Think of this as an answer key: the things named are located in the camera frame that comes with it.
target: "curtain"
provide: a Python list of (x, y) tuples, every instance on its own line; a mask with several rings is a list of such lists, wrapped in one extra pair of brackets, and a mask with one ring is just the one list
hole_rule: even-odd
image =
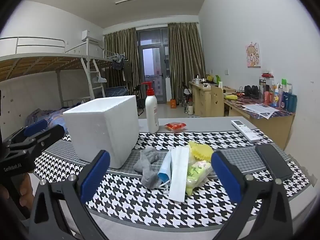
[[(129, 83), (128, 89), (132, 93), (133, 89), (141, 83), (139, 52), (136, 28), (122, 30), (105, 35), (105, 48), (108, 51), (123, 54), (131, 61), (133, 70), (133, 83)], [(106, 78), (108, 87), (117, 87), (126, 85), (123, 81), (122, 71), (111, 67), (106, 69)]]
[(204, 57), (196, 23), (169, 23), (169, 68), (172, 98), (178, 99), (182, 82), (196, 74), (205, 77)]

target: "blue gripper pad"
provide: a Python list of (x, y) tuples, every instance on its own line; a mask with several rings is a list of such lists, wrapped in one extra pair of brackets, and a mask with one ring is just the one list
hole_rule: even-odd
[(36, 134), (37, 132), (41, 132), (42, 130), (46, 130), (48, 128), (48, 123), (45, 119), (36, 122), (30, 126), (28, 126), (27, 128), (25, 128), (23, 135), (25, 137), (30, 137), (33, 136), (34, 134)]
[(214, 152), (212, 154), (211, 165), (225, 188), (230, 200), (235, 203), (240, 203), (245, 187), (241, 171), (237, 166), (232, 165), (222, 152)]
[(110, 154), (101, 150), (94, 158), (92, 163), (84, 166), (79, 174), (78, 186), (80, 188), (80, 201), (85, 204), (92, 200), (96, 193), (103, 176), (106, 174), (110, 165)]

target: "tiled floor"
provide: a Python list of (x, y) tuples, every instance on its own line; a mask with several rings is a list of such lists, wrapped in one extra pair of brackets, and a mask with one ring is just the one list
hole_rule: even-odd
[[(184, 107), (177, 106), (177, 108), (170, 108), (168, 104), (158, 104), (158, 118), (179, 118), (189, 117), (190, 115), (184, 113)], [(140, 119), (147, 118), (146, 111), (139, 116)]]

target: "gray table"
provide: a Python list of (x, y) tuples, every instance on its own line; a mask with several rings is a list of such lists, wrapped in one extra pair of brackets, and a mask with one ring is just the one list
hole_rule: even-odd
[[(247, 125), (250, 129), (256, 129), (256, 127), (247, 121), (244, 117), (205, 117), (205, 118), (163, 118), (159, 119), (159, 125), (163, 126), (170, 122), (183, 122), (187, 125), (186, 131), (189, 132), (215, 132), (215, 131), (233, 131), (236, 128), (231, 124), (231, 120), (240, 120), (245, 125)], [(148, 132), (147, 120), (139, 119), (140, 132)], [(164, 127), (160, 127), (159, 132), (168, 132)], [(36, 192), (36, 188), (39, 184), (39, 179), (31, 174), (31, 182), (32, 187), (34, 189), (34, 194)], [(290, 209), (291, 216), (293, 220), (293, 230), (296, 231), (299, 225), (302, 224), (306, 215), (309, 213), (314, 201), (316, 199), (316, 191), (314, 190), (312, 185), (306, 187), (303, 191), (301, 191), (297, 196), (295, 196), (292, 200), (290, 200)], [(70, 228), (74, 232), (78, 232), (76, 225), (71, 217), (71, 214), (66, 207), (65, 202), (61, 202), (61, 206), (63, 212), (65, 213), (66, 219)], [(123, 225), (120, 223), (113, 222), (111, 220), (102, 218), (100, 216), (91, 214), (96, 223), (99, 225), (101, 230), (105, 233), (105, 235), (110, 240), (123, 240), (123, 239), (131, 239), (131, 240), (194, 240), (194, 239), (202, 239), (202, 240), (211, 240), (217, 233), (217, 230), (210, 231), (199, 231), (199, 232), (164, 232), (164, 231), (153, 231), (146, 230), (136, 227), (131, 227), (127, 225)], [(251, 219), (247, 222), (242, 231), (240, 238), (246, 236), (254, 223), (254, 219)]]

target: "door frame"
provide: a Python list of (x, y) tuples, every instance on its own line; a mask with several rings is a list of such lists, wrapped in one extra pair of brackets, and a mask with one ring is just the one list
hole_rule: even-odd
[[(165, 28), (150, 28), (150, 29), (143, 29), (143, 30), (138, 30), (137, 31), (137, 38), (138, 38), (138, 49), (139, 49), (139, 59), (140, 59), (140, 74), (141, 74), (141, 80), (145, 82), (145, 76), (144, 76), (144, 64), (143, 64), (143, 53), (142, 51), (144, 49), (153, 49), (153, 48), (159, 48), (160, 52), (160, 66), (161, 66), (161, 72), (163, 74), (162, 78), (162, 91), (163, 91), (163, 100), (158, 101), (158, 103), (167, 103), (167, 92), (166, 92), (166, 86), (165, 86), (165, 79), (167, 77), (167, 68), (165, 64), (165, 51), (164, 47), (169, 46), (169, 44), (164, 44), (163, 43), (163, 34), (162, 30), (167, 29)], [(149, 44), (149, 45), (141, 45), (140, 44), (140, 33), (141, 32), (146, 32), (146, 31), (155, 31), (159, 30), (160, 31), (160, 43), (156, 44)], [(145, 93), (145, 86), (141, 87), (143, 96), (146, 94)]]

